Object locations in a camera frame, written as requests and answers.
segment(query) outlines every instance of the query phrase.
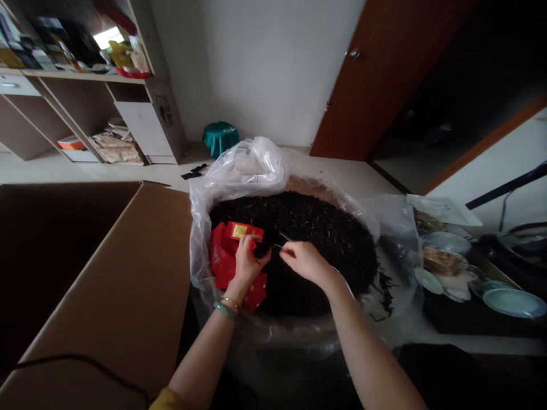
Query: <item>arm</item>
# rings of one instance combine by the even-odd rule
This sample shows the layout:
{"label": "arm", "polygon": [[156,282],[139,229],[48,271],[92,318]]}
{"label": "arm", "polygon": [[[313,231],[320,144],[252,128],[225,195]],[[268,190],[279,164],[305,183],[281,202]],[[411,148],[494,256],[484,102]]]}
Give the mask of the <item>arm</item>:
{"label": "arm", "polygon": [[343,276],[309,242],[288,242],[283,260],[326,294],[353,384],[368,410],[427,409],[395,357],[364,318]]}
{"label": "arm", "polygon": [[[271,249],[262,259],[256,259],[251,251],[254,235],[243,235],[236,254],[236,271],[224,297],[238,305],[243,301],[252,282],[270,261]],[[229,309],[235,309],[228,301],[221,301]],[[230,347],[235,323],[227,315],[215,309],[199,333],[194,344],[184,356],[169,382],[171,390],[181,404],[195,409],[209,408]]]}

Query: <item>wooden door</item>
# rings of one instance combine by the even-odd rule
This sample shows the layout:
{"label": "wooden door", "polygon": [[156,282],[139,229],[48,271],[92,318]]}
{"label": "wooden door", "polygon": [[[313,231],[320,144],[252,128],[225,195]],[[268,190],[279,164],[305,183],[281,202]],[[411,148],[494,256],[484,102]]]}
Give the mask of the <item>wooden door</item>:
{"label": "wooden door", "polygon": [[366,0],[310,155],[367,160],[475,2]]}

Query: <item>gold bracelet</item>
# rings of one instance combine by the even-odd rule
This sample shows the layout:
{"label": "gold bracelet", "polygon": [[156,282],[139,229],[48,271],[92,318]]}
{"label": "gold bracelet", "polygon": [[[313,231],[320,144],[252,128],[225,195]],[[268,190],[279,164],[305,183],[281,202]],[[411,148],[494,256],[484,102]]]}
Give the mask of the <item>gold bracelet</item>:
{"label": "gold bracelet", "polygon": [[228,302],[232,303],[232,305],[234,306],[235,309],[238,309],[238,308],[239,308],[239,305],[236,303],[235,300],[230,299],[230,298],[221,298],[221,302],[222,302],[223,300],[227,300]]}

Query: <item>black cord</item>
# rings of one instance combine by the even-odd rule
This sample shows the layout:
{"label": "black cord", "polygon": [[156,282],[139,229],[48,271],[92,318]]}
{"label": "black cord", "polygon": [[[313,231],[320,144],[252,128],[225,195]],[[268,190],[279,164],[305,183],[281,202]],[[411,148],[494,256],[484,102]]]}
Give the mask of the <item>black cord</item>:
{"label": "black cord", "polygon": [[149,398],[148,393],[142,388],[139,387],[133,383],[128,382],[127,380],[123,379],[122,377],[118,376],[116,373],[114,373],[112,370],[110,370],[108,367],[103,365],[102,363],[96,361],[95,359],[90,358],[89,356],[85,356],[82,354],[62,354],[62,355],[56,355],[56,356],[48,356],[42,359],[36,359],[36,360],[29,360],[28,362],[23,363],[17,363],[17,365],[14,367],[14,370],[23,369],[26,367],[32,367],[37,366],[39,364],[44,363],[51,363],[51,362],[58,362],[60,360],[76,360],[78,362],[84,362],[88,365],[96,368],[99,370],[102,374],[105,376],[111,378],[119,385],[125,387],[126,389],[132,390],[134,392],[137,392],[142,396],[142,399],[144,400],[144,406],[146,409],[148,409],[149,406]]}
{"label": "black cord", "polygon": [[[541,167],[543,167],[543,165],[547,164],[547,161],[543,161],[541,164],[539,164],[537,167],[535,167],[532,171],[530,171],[529,173],[527,174],[524,174],[523,177],[524,178],[531,178],[534,176],[534,174],[536,173],[536,171],[538,169],[540,169]],[[517,188],[515,188],[514,190],[512,190],[511,192],[509,192],[505,198],[503,199],[503,206],[501,208],[501,218],[500,218],[500,226],[499,226],[499,231],[503,231],[503,222],[505,220],[505,209],[507,207],[507,198],[509,198],[510,194],[512,194],[513,192],[515,192],[517,190]]]}
{"label": "black cord", "polygon": [[507,206],[507,198],[509,198],[510,194],[512,194],[515,190],[512,190],[511,192],[509,192],[509,194],[507,194],[505,196],[505,198],[503,199],[503,206],[501,207],[501,218],[500,218],[500,226],[499,226],[499,231],[503,231],[503,221],[505,220],[505,208]]}

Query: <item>woman's right hand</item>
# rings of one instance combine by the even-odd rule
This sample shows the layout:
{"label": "woman's right hand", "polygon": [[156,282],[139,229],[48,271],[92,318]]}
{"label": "woman's right hand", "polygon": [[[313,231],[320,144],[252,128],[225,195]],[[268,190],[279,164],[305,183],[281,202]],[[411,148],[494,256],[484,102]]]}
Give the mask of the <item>woman's right hand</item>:
{"label": "woman's right hand", "polygon": [[323,291],[330,288],[332,282],[341,276],[310,242],[287,242],[279,255],[292,270]]}

